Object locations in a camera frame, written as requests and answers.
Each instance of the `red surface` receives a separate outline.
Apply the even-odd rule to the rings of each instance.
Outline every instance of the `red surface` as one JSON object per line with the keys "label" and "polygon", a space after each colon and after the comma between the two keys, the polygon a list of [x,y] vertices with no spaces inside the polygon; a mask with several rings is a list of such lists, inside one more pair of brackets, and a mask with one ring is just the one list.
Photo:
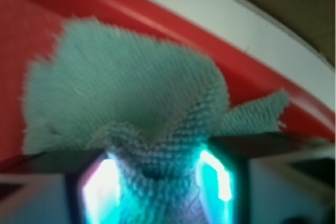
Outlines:
{"label": "red surface", "polygon": [[0,6],[0,159],[20,153],[22,146],[24,124],[19,98],[27,62],[36,53],[52,52],[51,35],[61,31],[61,17],[73,15],[94,15],[102,22],[169,39],[209,55],[226,78],[233,105],[283,88],[291,98],[281,117],[287,125],[285,130],[334,141],[335,114],[316,98],[228,43],[147,0],[27,1],[43,8],[25,1],[2,3],[13,4],[10,14],[5,15]]}

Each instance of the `led light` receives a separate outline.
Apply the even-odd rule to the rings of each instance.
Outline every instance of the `led light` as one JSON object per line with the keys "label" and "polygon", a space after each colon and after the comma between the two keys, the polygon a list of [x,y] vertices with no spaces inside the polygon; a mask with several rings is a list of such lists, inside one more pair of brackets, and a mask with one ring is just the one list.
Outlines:
{"label": "led light", "polygon": [[118,217],[120,184],[117,164],[105,159],[82,189],[89,223],[113,223]]}
{"label": "led light", "polygon": [[223,201],[231,200],[232,192],[230,187],[230,174],[225,170],[220,161],[206,150],[201,152],[201,160],[217,171],[219,199]]}

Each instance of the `white surface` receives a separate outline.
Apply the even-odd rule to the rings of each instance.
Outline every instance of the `white surface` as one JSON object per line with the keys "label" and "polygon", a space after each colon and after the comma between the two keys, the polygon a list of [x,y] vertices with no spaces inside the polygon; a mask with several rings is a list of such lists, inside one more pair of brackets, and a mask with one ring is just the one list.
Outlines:
{"label": "white surface", "polygon": [[[320,158],[335,160],[335,145],[251,159],[251,223],[283,223],[297,216],[309,223],[325,223],[328,210],[335,208],[334,188],[291,167],[295,162]],[[272,207],[265,211],[265,206]]]}
{"label": "white surface", "polygon": [[245,0],[151,0],[231,43],[335,111],[335,70],[288,28]]}

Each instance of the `towel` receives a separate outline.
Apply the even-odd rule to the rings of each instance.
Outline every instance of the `towel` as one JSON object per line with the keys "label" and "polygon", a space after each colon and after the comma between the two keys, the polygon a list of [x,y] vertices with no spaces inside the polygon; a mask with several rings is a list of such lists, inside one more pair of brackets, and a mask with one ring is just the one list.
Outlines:
{"label": "towel", "polygon": [[31,65],[24,152],[105,148],[119,167],[120,223],[206,223],[194,170],[207,139],[278,131],[288,103],[279,91],[231,108],[209,57],[71,20],[53,59]]}

